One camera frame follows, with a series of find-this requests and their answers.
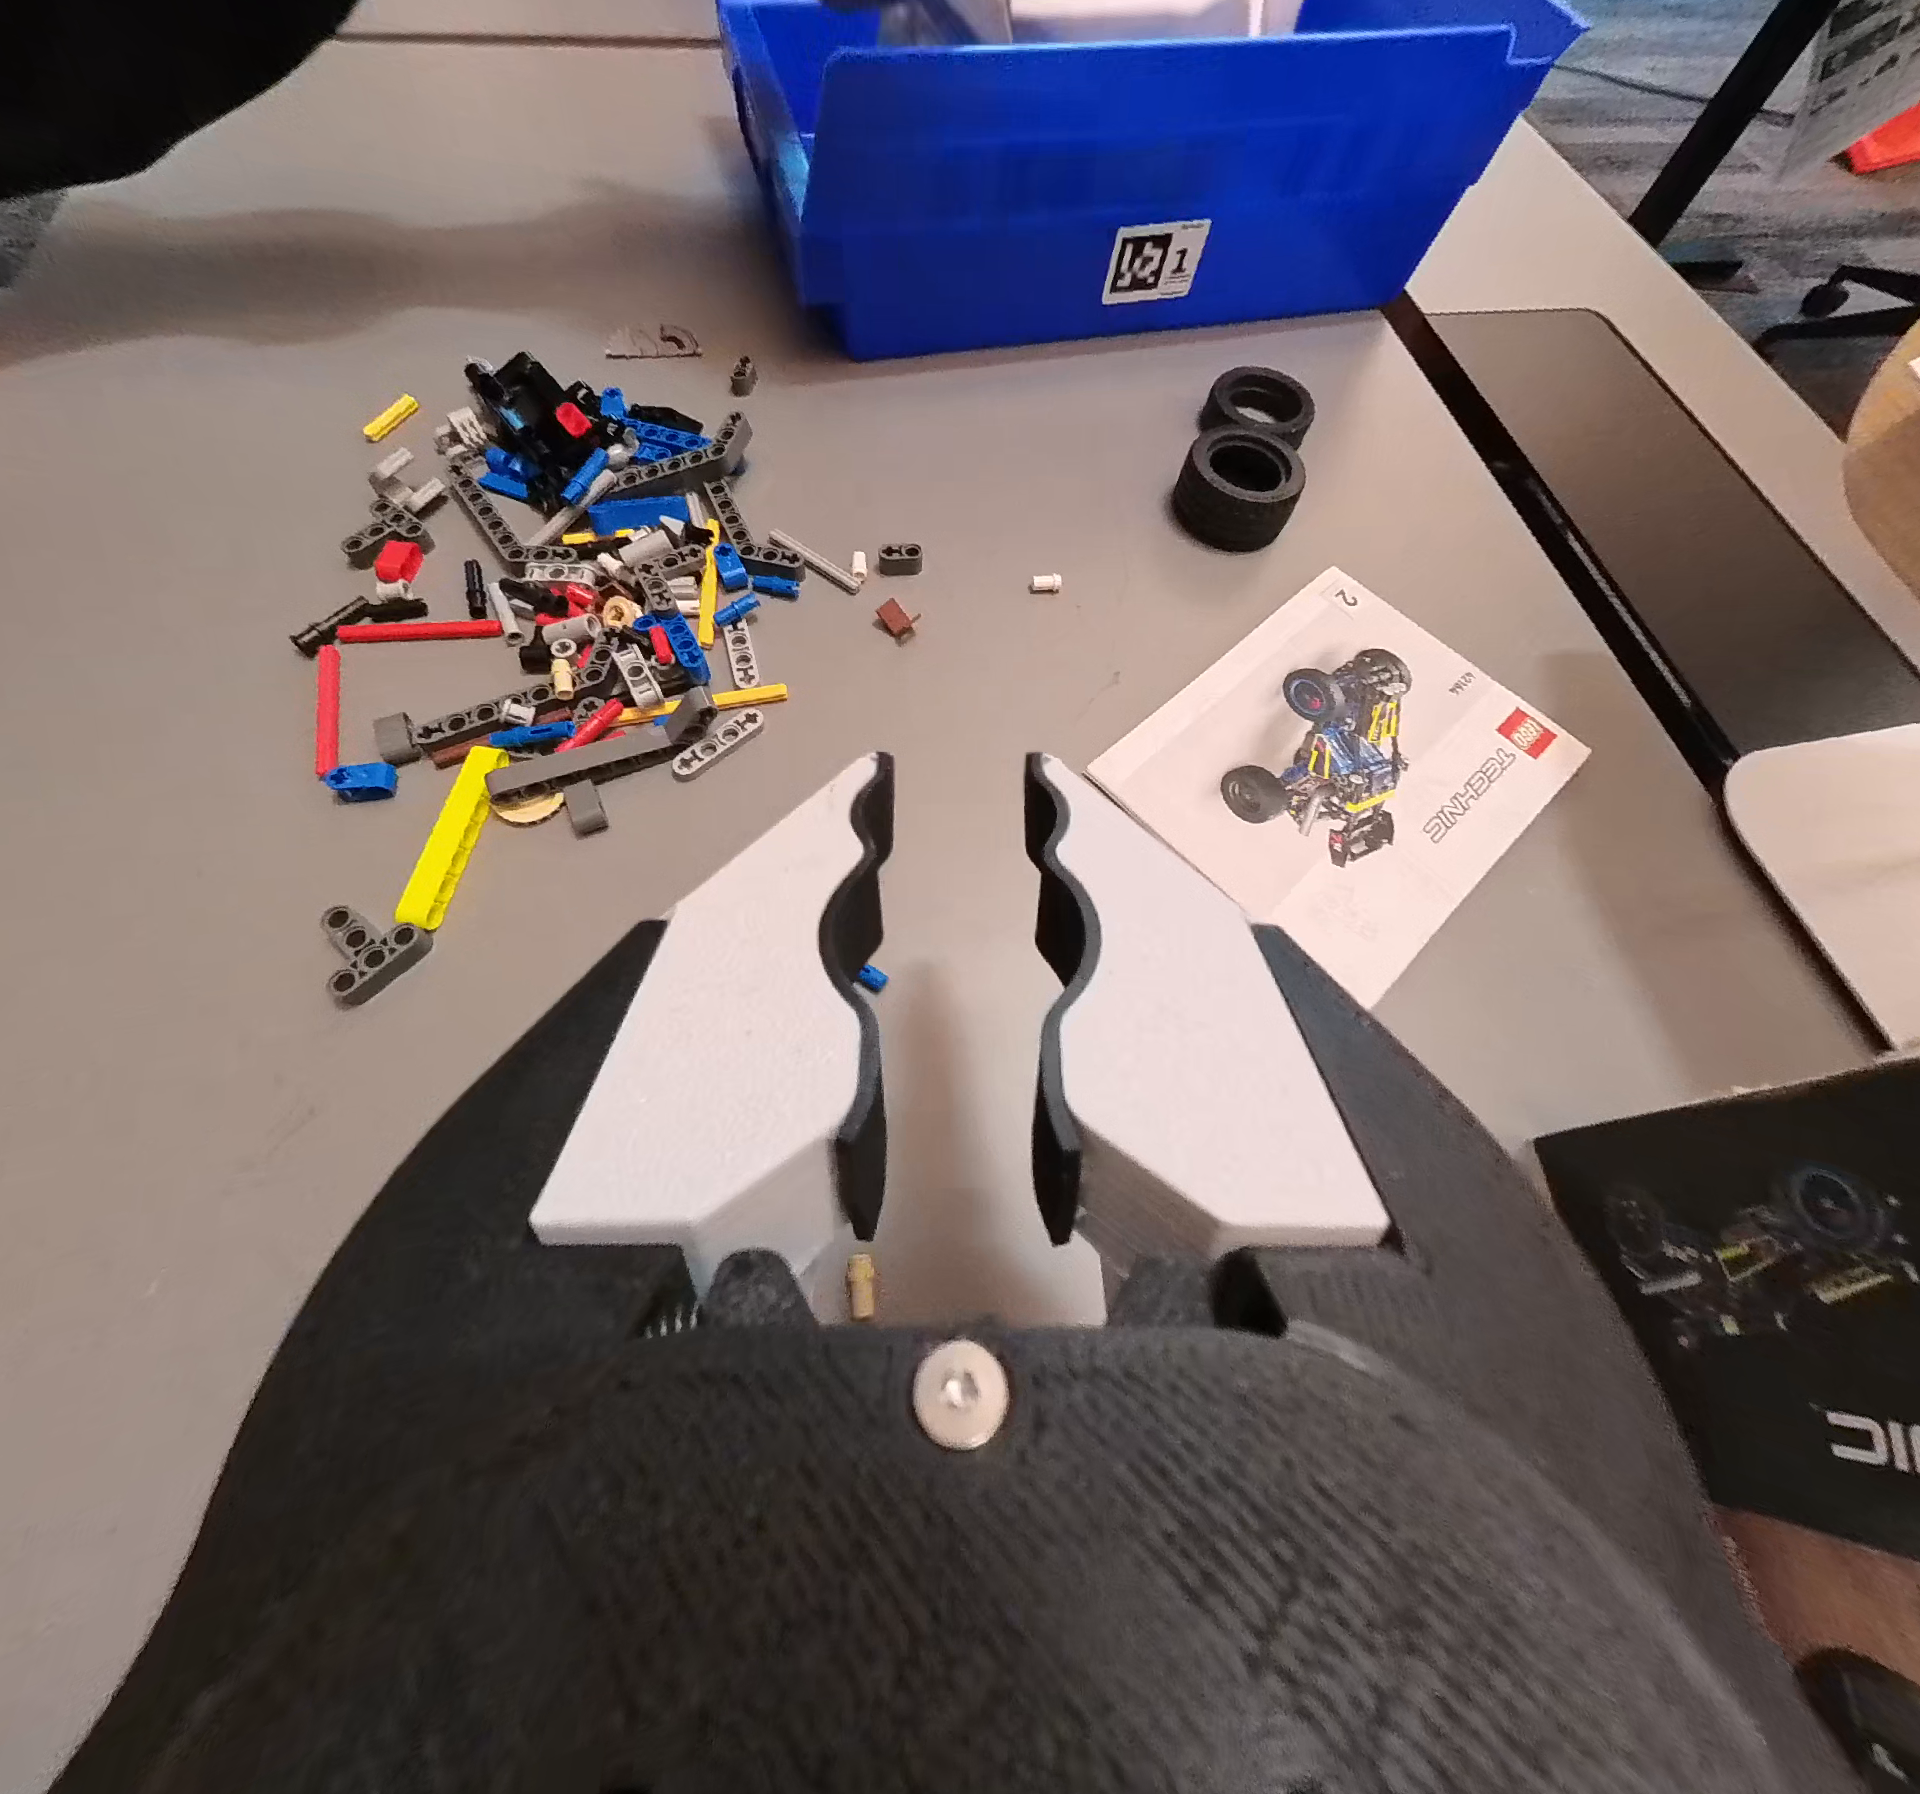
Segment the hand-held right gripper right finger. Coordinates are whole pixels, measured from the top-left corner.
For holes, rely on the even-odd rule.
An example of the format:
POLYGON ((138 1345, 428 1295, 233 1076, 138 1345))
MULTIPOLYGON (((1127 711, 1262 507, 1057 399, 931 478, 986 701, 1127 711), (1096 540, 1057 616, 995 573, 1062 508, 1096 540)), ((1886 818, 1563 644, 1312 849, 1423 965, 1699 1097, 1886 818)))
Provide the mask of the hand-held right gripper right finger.
POLYGON ((1391 1250, 1391 1213, 1242 907, 1056 755, 1023 767, 1044 1015, 1030 1176, 1047 1236, 1210 1295, 1236 1253, 1391 1250))

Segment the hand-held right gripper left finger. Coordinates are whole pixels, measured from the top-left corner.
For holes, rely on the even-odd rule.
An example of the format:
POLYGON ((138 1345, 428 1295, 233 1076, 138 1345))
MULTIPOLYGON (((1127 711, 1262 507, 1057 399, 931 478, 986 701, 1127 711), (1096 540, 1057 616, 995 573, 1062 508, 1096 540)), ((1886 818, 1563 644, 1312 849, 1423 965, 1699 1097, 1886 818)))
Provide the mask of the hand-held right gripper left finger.
POLYGON ((893 823, 896 760, 867 752, 671 911, 531 1209, 545 1244, 673 1247, 701 1295, 723 1260, 776 1253, 828 1295, 885 1191, 856 975, 893 823))

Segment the blue plastic storage bin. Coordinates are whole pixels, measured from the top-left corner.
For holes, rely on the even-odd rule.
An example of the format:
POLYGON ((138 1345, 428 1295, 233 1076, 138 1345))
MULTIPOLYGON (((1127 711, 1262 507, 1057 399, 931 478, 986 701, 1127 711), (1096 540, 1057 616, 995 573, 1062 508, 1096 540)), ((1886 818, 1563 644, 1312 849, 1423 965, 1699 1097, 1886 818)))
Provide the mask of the blue plastic storage bin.
POLYGON ((717 0, 805 307, 856 359, 1377 307, 1587 24, 1558 0, 1304 0, 1283 37, 885 48, 717 0))

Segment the lego instruction booklet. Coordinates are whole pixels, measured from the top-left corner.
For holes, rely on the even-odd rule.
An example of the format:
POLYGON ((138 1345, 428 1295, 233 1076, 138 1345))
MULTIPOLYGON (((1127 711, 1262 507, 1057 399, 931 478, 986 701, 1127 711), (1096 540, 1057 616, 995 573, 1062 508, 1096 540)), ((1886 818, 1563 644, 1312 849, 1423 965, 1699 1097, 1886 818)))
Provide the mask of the lego instruction booklet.
POLYGON ((1371 1008, 1587 756, 1329 568, 1086 772, 1371 1008))

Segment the long yellow lego beam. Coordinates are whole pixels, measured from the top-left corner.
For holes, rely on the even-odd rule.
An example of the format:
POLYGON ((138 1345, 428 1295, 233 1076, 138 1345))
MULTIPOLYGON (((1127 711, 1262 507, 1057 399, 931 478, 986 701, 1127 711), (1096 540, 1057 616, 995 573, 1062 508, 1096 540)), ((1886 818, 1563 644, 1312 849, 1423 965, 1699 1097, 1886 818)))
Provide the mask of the long yellow lego beam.
POLYGON ((442 925, 470 853, 492 814, 490 774, 509 763, 512 752, 502 748, 468 751, 396 898, 395 923, 426 930, 442 925))

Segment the grey T-shaped lego beam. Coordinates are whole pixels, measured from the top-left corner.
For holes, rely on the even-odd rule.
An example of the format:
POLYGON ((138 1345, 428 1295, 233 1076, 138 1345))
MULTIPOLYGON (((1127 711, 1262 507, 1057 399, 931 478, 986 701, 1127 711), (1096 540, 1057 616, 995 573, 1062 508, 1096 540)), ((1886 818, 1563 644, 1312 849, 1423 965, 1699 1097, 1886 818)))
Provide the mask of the grey T-shaped lego beam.
POLYGON ((321 930, 338 955, 326 981, 336 1008, 369 1001, 434 946, 434 930, 417 923, 380 926, 343 901, 324 911, 321 930))

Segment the pile of lego pieces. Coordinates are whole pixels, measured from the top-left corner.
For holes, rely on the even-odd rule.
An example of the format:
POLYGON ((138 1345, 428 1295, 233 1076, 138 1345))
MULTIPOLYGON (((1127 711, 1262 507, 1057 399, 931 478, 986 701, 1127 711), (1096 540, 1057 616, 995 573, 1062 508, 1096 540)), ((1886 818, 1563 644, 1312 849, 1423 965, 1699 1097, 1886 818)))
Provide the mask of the pile of lego pieces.
POLYGON ((563 380, 526 348, 468 362, 464 382, 466 399, 432 426, 426 473, 396 441, 408 422, 372 445, 369 508, 340 537, 366 579, 350 600, 419 599, 423 622, 499 622, 501 640, 437 644, 502 644, 524 679, 437 719, 383 719, 372 760, 399 772, 481 745, 512 758, 599 751, 629 728, 670 726, 703 689, 719 723, 691 731, 691 751, 666 744, 666 767, 689 776, 786 699, 759 670, 759 615, 813 584, 833 587, 745 519, 733 489, 745 416, 708 430, 622 389, 563 380))

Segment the black rubber lego tyre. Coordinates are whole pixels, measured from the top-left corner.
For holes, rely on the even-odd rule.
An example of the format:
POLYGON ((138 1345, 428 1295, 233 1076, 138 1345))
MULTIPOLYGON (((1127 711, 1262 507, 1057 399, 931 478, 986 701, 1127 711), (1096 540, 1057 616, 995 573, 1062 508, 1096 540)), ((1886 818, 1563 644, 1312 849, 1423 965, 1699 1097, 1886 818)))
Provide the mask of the black rubber lego tyre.
POLYGON ((1196 430, 1249 430, 1299 448, 1313 424, 1315 401, 1295 375, 1267 365, 1235 365, 1210 385, 1196 430))
POLYGON ((1299 448, 1274 432, 1214 426, 1188 445, 1170 507, 1194 540, 1230 554, 1269 546, 1304 491, 1299 448))

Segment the black lego set box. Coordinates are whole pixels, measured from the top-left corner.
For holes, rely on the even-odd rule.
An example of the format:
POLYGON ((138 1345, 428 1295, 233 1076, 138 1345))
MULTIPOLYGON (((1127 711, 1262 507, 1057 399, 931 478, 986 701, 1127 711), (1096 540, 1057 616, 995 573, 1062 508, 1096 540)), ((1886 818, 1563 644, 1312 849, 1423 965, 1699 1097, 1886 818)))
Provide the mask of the black lego set box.
POLYGON ((1811 1709, 1915 1790, 1915 1053, 1533 1152, 1811 1709))

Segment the long black lego pin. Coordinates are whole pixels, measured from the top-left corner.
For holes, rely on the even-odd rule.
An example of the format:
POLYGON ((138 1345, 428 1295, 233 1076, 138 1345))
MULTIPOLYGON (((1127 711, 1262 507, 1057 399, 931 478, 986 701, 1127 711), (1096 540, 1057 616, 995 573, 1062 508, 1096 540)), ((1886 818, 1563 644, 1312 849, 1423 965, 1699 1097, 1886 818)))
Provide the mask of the long black lego pin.
POLYGON ((335 646, 338 642, 340 629, 364 626, 408 626, 426 620, 426 615, 428 605, 419 599, 372 600, 368 597, 357 597, 332 613, 296 629, 291 633, 291 644, 301 657, 313 659, 322 648, 335 646))

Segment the pale board stand base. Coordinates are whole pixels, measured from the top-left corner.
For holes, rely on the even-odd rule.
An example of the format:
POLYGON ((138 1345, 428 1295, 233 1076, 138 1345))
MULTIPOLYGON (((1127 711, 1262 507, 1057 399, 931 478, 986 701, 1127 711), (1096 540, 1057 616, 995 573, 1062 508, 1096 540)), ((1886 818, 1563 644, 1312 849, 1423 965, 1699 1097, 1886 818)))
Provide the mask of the pale board stand base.
POLYGON ((1918 726, 1736 760, 1738 842, 1885 1041, 1918 1046, 1918 726))

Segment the black desk leg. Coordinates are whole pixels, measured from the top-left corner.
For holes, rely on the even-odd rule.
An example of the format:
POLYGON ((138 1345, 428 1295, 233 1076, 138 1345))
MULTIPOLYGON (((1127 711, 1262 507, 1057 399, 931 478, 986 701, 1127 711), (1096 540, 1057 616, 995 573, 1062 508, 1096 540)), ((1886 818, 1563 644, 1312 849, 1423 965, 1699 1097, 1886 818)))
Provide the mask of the black desk leg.
POLYGON ((1675 222, 1751 124, 1768 96, 1807 50, 1842 0, 1779 0, 1699 115, 1686 130, 1652 187, 1628 214, 1647 244, 1667 243, 1675 222))

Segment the printed paper sign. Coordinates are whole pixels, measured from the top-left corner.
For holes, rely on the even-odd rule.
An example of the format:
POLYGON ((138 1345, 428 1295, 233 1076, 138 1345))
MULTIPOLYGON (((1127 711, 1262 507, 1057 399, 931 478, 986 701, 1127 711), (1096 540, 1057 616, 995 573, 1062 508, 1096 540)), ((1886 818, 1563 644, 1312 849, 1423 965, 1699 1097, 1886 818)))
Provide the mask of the printed paper sign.
POLYGON ((1838 0, 1811 52, 1780 179, 1798 180, 1918 101, 1918 0, 1838 0))

